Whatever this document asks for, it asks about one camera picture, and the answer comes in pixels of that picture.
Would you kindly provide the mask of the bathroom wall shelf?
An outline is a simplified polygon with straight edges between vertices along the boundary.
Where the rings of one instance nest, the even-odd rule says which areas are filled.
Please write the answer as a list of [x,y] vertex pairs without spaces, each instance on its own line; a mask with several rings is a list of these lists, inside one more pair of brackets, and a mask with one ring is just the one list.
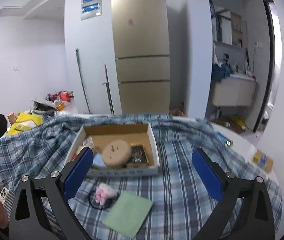
[[243,47],[243,19],[240,15],[218,5],[211,5],[213,41]]

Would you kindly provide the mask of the blue plaid cloth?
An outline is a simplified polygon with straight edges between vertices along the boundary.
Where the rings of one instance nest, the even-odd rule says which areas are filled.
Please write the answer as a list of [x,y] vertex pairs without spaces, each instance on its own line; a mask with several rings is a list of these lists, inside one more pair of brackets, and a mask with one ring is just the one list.
[[[215,209],[217,200],[209,195],[192,164],[192,153],[201,148],[224,172],[237,178],[263,178],[272,205],[275,236],[281,222],[282,195],[279,185],[257,167],[227,147],[212,125],[199,119],[168,115],[68,115],[58,114],[26,132],[0,138],[0,189],[15,195],[23,176],[46,178],[62,171],[64,160],[82,126],[149,123],[154,132],[160,168],[148,177],[92,177],[86,175],[74,198],[67,201],[90,239],[131,239],[103,225],[102,221],[123,191],[154,202],[133,239],[194,239]],[[63,235],[46,197],[41,199],[59,239]],[[230,233],[242,204],[238,199],[222,238]],[[9,239],[9,224],[0,239]]]

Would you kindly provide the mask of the blue lighter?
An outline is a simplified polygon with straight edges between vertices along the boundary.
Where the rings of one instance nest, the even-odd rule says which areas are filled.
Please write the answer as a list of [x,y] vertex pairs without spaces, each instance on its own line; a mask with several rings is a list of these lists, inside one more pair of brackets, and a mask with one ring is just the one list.
[[227,137],[225,137],[222,133],[220,132],[216,132],[217,136],[219,137],[219,139],[227,146],[227,147],[231,147],[233,146],[233,141]]

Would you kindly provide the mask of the blue clothes pile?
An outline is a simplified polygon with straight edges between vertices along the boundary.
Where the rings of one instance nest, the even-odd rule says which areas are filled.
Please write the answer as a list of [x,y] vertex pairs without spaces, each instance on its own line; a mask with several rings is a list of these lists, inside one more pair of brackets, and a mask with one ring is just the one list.
[[211,79],[216,82],[221,82],[234,74],[234,71],[226,64],[212,63]]

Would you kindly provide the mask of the blue tissue pack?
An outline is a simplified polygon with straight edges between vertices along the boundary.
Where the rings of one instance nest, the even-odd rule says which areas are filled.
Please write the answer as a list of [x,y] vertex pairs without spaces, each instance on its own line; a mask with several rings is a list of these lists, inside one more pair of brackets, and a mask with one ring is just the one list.
[[102,160],[102,154],[97,153],[94,155],[92,167],[97,169],[107,168],[107,165]]

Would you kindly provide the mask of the wall electrical panel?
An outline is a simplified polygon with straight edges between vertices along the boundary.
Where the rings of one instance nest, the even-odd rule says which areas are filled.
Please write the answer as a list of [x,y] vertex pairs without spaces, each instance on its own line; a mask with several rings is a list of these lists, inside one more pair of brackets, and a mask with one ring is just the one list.
[[81,21],[101,16],[102,0],[81,0]]

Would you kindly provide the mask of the red white cigarette pack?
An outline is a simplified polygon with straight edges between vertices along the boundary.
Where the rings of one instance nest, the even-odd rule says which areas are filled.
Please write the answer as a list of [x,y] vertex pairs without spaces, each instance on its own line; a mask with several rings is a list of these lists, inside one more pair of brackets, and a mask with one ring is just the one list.
[[83,146],[83,145],[78,146],[77,150],[74,153],[73,160],[77,158],[77,156],[81,153],[82,150],[86,150],[86,149],[87,149],[86,146]]

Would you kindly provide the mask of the yellow cigarette pack on table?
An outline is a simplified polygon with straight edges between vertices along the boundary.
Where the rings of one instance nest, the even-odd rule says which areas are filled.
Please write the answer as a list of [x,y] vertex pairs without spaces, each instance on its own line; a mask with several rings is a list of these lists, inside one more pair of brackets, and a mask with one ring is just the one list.
[[252,162],[260,167],[265,173],[270,173],[273,170],[273,159],[260,150],[257,150],[253,155]]

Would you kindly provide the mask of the smartphone white case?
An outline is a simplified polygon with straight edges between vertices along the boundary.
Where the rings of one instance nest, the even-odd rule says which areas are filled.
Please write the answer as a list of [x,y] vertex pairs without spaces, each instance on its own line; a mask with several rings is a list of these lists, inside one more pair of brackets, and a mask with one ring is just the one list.
[[0,202],[3,204],[4,210],[7,213],[8,220],[10,220],[15,194],[9,191],[6,187],[3,187],[0,191]]

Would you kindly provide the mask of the beige round plush cushion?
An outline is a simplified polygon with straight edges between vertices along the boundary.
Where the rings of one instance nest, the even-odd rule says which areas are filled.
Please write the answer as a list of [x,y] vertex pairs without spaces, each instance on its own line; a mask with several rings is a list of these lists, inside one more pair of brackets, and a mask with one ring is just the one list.
[[123,140],[110,142],[102,151],[102,160],[108,167],[125,165],[132,155],[131,146]]

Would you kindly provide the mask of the yellow plastic bag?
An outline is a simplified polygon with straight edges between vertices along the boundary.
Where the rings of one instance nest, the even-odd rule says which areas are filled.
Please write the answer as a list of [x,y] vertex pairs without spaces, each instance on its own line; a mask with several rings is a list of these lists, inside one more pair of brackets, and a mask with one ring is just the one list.
[[39,115],[20,113],[15,123],[10,126],[6,135],[15,135],[21,132],[26,132],[41,125],[42,123],[43,118]]

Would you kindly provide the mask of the grey folded bag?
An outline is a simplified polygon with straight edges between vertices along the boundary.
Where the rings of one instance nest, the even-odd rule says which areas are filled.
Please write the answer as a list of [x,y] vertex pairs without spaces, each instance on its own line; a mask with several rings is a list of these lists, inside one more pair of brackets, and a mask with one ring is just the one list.
[[40,111],[40,112],[47,112],[47,111],[56,111],[57,108],[55,105],[47,100],[43,99],[32,99],[33,102],[33,109],[35,111]]

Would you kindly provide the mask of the red snack bag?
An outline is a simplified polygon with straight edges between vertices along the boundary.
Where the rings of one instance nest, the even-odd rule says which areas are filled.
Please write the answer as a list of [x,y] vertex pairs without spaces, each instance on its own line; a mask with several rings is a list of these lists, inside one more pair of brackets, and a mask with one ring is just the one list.
[[50,102],[55,102],[56,100],[71,102],[72,97],[73,97],[72,92],[60,91],[56,94],[47,94],[46,99]]

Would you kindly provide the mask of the gold three-door refrigerator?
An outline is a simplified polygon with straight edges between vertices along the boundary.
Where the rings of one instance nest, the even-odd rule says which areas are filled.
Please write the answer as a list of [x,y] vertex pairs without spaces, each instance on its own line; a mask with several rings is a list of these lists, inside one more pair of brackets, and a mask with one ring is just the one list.
[[111,0],[111,12],[122,113],[168,113],[170,46],[166,0]]

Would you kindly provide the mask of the beige bathroom vanity cabinet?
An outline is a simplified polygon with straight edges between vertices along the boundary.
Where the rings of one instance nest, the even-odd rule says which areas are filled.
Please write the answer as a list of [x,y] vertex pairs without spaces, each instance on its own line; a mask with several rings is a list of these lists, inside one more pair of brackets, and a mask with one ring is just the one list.
[[232,74],[221,82],[211,83],[210,100],[217,107],[246,107],[252,105],[256,81],[243,74]]

